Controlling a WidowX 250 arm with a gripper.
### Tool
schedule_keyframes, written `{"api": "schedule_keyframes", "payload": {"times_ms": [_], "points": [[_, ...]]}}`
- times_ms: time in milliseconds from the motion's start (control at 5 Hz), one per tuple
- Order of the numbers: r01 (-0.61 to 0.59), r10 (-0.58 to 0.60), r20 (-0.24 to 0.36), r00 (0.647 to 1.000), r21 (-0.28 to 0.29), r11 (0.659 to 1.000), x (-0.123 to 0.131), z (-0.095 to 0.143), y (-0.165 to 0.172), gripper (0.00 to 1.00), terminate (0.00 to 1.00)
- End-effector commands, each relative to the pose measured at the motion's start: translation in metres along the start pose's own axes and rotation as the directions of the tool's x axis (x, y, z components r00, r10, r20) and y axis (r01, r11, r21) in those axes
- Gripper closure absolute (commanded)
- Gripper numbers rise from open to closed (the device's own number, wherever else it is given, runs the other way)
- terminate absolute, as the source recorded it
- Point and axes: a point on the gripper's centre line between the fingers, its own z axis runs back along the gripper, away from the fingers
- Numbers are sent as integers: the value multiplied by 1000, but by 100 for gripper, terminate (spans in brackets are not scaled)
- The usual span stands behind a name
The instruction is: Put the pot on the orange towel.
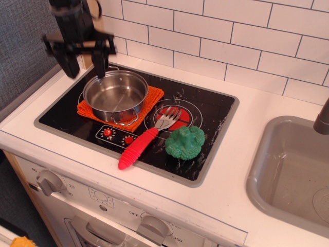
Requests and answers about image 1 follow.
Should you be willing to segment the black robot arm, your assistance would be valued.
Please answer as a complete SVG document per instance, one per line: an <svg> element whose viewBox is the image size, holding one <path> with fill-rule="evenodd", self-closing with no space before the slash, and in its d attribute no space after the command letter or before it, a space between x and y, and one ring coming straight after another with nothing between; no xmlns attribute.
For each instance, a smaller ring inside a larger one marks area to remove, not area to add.
<svg viewBox="0 0 329 247"><path fill-rule="evenodd" d="M53 56L65 74L75 78L79 71L78 55L91 55L97 76L103 78L108 68L108 56L116 54L114 35L98 31L94 20L102 16L99 1L98 14L93 15L87 1L50 1L50 12L59 30L43 35L47 53Z"/></svg>

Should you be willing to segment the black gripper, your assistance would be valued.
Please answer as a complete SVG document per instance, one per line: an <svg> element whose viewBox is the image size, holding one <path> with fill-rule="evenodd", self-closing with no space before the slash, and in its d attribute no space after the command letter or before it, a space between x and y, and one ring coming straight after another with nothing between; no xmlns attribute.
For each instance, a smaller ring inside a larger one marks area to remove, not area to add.
<svg viewBox="0 0 329 247"><path fill-rule="evenodd" d="M74 79L79 71L75 55L91 54L98 78L105 77L108 55L116 53L114 36L95 29L92 17L86 12L55 16L59 31L42 36L47 53L54 56L65 72Z"/></svg>

